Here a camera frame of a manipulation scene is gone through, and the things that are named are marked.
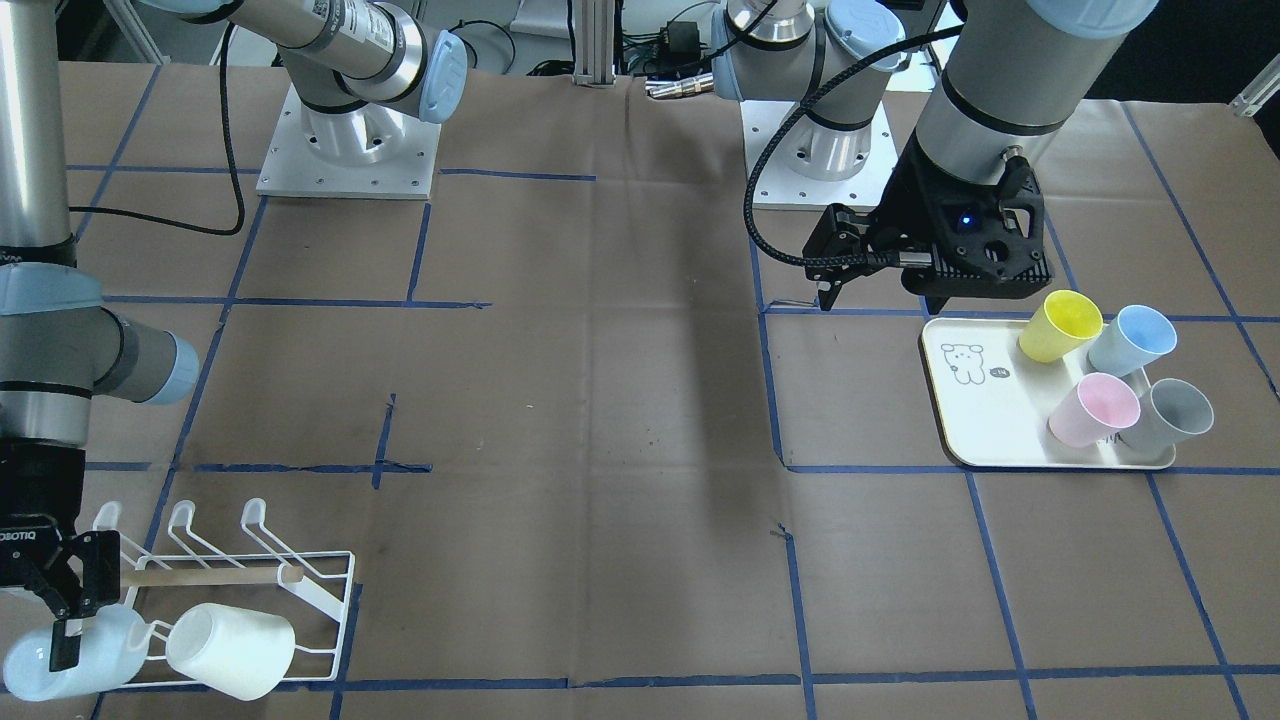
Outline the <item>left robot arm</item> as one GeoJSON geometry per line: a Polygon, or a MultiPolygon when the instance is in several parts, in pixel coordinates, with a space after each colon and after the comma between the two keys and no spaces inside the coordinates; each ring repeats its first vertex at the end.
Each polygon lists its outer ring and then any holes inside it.
{"type": "Polygon", "coordinates": [[[712,20],[716,92],[791,109],[748,165],[742,211],[767,256],[804,269],[829,310],[852,281],[897,268],[938,313],[950,299],[1027,299],[1048,287],[1034,165],[1152,1],[960,1],[961,23],[908,36],[878,1],[723,1],[712,20]],[[832,202],[800,254],[754,220],[774,155],[831,182],[855,174],[888,78],[920,46],[954,50],[878,204],[832,202]]]}

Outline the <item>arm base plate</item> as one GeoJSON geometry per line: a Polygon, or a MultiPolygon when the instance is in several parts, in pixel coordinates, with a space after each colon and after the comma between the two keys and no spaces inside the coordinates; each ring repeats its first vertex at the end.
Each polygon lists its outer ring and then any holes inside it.
{"type": "Polygon", "coordinates": [[[879,205],[897,159],[882,105],[868,126],[850,132],[804,117],[764,165],[753,204],[756,209],[820,210],[841,202],[869,211],[879,205]]]}
{"type": "Polygon", "coordinates": [[[376,105],[315,111],[291,87],[256,190],[276,197],[425,201],[440,129],[376,105]]]}

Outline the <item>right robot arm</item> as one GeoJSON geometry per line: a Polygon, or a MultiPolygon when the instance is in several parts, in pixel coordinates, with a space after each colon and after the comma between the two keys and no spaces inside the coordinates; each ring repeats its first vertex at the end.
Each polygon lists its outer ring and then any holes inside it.
{"type": "Polygon", "coordinates": [[[174,31],[166,61],[81,67],[59,40],[82,8],[3,4],[3,589],[49,611],[54,671],[122,600],[119,536],[83,525],[90,461],[169,479],[221,333],[129,311],[221,310],[284,97],[348,176],[422,156],[410,131],[453,113],[474,61],[415,1],[133,1],[174,31]]]}

